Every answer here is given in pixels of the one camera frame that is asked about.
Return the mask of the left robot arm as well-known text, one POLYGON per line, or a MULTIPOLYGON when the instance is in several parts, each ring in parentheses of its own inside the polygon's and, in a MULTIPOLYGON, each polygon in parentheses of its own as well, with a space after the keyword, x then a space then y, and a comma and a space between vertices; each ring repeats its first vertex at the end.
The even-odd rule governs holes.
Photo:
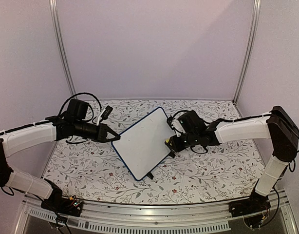
POLYGON ((56 212, 66 208, 62 198, 62 190, 53 182, 37 178, 30 173, 11 167, 7 160, 22 151, 41 144, 57 142, 70 137, 81 137, 98 143, 108 143, 120 139, 120 135, 103 121, 113 108, 100 107, 97 118, 87 118, 87 111, 92 106, 76 99, 75 94, 69 97, 61 106, 58 114, 46 117, 44 120, 26 124, 10 130, 0 131, 0 188, 8 187, 26 194, 35 195, 46 200, 56 212))

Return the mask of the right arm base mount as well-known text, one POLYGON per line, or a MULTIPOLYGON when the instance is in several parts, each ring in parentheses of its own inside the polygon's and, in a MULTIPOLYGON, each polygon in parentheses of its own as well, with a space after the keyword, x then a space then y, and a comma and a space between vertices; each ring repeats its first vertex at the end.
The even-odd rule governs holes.
POLYGON ((229 202, 228 207, 232 217, 239 217, 268 210, 271 205, 268 196, 253 193, 249 198, 229 202))

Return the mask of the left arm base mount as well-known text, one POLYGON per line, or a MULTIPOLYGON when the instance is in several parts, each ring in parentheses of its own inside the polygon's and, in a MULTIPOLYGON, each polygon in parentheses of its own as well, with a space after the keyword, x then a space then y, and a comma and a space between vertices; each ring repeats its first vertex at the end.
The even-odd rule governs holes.
POLYGON ((41 208, 53 211, 59 214, 80 217, 83 208, 84 199, 75 195, 64 197, 61 193, 50 195, 48 199, 43 199, 41 208))

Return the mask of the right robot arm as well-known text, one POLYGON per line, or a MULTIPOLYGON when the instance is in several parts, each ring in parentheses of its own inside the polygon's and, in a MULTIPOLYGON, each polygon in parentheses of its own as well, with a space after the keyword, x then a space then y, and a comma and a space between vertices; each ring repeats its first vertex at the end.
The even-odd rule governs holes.
POLYGON ((181 111, 176 120, 183 131, 177 131, 165 141, 172 153, 197 145, 206 148, 238 140, 272 141, 272 156, 252 191, 253 196, 245 203, 251 213, 264 205, 263 197, 269 195, 299 153, 299 129, 281 106, 274 106, 270 112, 257 116, 234 120, 219 118, 211 123, 205 122, 195 111, 181 111))

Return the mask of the blue framed whiteboard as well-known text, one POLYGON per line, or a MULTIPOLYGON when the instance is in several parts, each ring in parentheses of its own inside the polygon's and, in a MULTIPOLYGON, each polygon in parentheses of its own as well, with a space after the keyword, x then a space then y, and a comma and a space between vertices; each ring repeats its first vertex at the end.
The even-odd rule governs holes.
POLYGON ((112 147, 133 178, 140 181, 168 156, 165 140, 173 135, 165 110, 158 107, 124 130, 112 147))

